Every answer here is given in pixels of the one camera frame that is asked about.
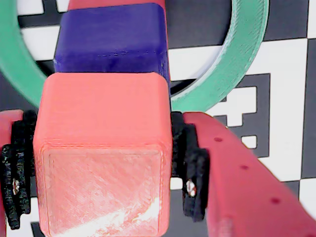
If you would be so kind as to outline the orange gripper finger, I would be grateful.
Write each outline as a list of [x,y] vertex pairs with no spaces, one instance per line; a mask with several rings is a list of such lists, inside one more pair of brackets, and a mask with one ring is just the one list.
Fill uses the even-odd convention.
[[172,176],[184,215],[211,237],[313,237],[316,222],[233,132],[201,112],[172,112]]
[[36,123],[37,113],[32,110],[0,113],[0,212],[12,230],[20,228],[22,214],[31,212]]

